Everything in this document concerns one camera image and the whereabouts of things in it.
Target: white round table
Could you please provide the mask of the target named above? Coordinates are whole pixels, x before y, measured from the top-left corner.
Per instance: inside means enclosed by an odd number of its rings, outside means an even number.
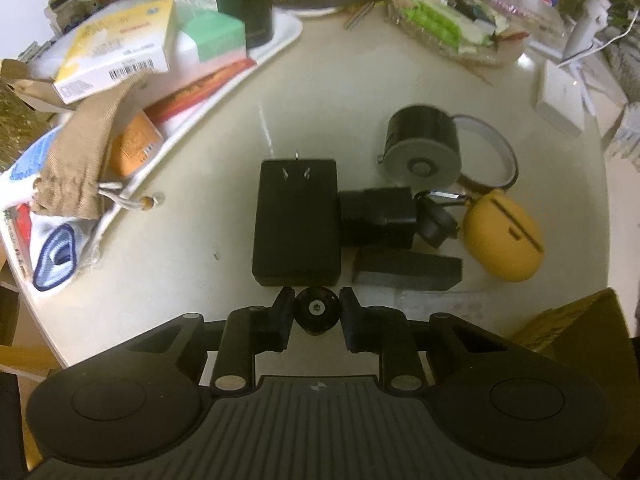
[[[556,130],[533,109],[535,55],[473,71],[427,51],[375,9],[352,32],[343,16],[305,22],[300,39],[208,114],[154,171],[143,192],[164,192],[151,212],[127,212],[103,239],[100,261],[52,298],[27,297],[62,361],[71,365],[185,312],[225,319],[270,306],[277,288],[252,276],[255,207],[265,158],[334,158],[341,190],[389,186],[376,164],[389,117],[431,104],[478,117],[512,144],[520,178],[509,195],[540,225],[546,257],[523,283],[488,276],[460,240],[441,254],[464,259],[447,293],[356,286],[360,303],[402,308],[409,318],[439,310],[509,335],[532,316],[607,286],[609,219],[600,136]],[[418,250],[427,250],[416,242]],[[354,251],[344,250],[350,285]],[[322,336],[294,326],[283,354],[257,358],[258,373],[375,373],[377,358],[349,354],[340,325]]]

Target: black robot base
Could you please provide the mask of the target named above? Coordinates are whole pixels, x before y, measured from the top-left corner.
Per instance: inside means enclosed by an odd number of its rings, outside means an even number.
[[[407,320],[350,288],[339,299],[346,347],[377,354],[378,377],[256,384],[255,355],[287,347],[289,287],[226,321],[184,314],[34,391],[27,418],[45,459],[28,478],[607,478],[586,458],[607,422],[593,381],[450,314]]]

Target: yellow egg-shaped case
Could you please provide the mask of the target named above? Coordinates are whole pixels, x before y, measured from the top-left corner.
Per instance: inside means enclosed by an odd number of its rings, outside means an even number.
[[[463,220],[466,250],[490,274],[508,282],[528,280],[545,255],[540,229],[501,189],[472,203]]]

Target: burlap drawstring bag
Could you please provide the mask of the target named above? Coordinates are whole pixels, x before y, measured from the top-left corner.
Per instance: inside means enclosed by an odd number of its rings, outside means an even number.
[[[98,184],[110,152],[111,131],[120,131],[133,118],[131,103],[124,101],[145,79],[145,73],[133,75],[80,103],[53,141],[34,183],[34,213],[87,220],[103,215],[104,196]]]

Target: black power adapter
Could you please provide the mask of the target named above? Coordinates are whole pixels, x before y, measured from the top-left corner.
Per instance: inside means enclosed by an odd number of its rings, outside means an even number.
[[[340,208],[334,160],[262,163],[252,272],[263,286],[337,283]]]

